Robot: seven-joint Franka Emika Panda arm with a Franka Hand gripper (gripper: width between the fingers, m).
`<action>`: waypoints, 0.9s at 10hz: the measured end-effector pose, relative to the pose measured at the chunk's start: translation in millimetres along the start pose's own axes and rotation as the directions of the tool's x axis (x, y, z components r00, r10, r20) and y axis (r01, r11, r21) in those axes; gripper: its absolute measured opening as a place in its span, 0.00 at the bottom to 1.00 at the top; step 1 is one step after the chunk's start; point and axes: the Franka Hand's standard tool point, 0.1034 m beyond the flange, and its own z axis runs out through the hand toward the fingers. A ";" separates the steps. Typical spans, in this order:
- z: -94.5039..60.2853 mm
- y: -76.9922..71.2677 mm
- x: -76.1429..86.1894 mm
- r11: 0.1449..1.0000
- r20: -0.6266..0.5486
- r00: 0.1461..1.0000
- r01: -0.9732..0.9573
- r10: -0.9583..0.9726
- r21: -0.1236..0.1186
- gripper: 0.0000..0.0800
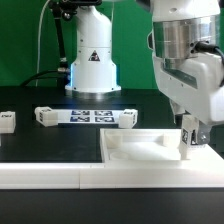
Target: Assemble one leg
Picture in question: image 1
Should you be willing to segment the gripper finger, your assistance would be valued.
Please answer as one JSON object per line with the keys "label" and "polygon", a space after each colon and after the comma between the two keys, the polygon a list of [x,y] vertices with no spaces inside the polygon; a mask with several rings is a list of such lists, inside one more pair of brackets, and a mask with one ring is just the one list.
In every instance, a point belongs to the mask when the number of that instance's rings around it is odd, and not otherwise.
{"label": "gripper finger", "polygon": [[173,113],[173,121],[177,128],[182,125],[182,116],[185,114],[185,110],[179,104],[175,103],[173,100],[169,100],[171,110]]}
{"label": "gripper finger", "polygon": [[196,128],[196,143],[198,145],[208,144],[210,142],[210,131],[212,127],[203,122],[199,122]]}

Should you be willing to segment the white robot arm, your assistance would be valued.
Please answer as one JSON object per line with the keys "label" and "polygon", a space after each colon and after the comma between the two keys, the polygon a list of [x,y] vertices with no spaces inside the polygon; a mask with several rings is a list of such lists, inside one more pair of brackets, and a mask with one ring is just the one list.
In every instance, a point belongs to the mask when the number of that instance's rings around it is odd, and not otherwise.
{"label": "white robot arm", "polygon": [[[212,126],[224,124],[224,55],[217,46],[218,0],[136,0],[152,14],[148,46],[158,89],[173,113],[190,113],[198,144]],[[68,89],[85,96],[117,91],[111,60],[112,23],[92,3],[77,9],[77,58]]]}

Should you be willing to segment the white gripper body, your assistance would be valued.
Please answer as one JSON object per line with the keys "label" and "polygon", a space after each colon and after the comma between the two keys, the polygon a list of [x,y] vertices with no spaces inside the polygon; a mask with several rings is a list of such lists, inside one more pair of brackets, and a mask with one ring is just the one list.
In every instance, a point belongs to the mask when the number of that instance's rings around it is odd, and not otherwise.
{"label": "white gripper body", "polygon": [[206,125],[224,124],[224,65],[220,56],[199,53],[177,69],[152,55],[158,89]]}

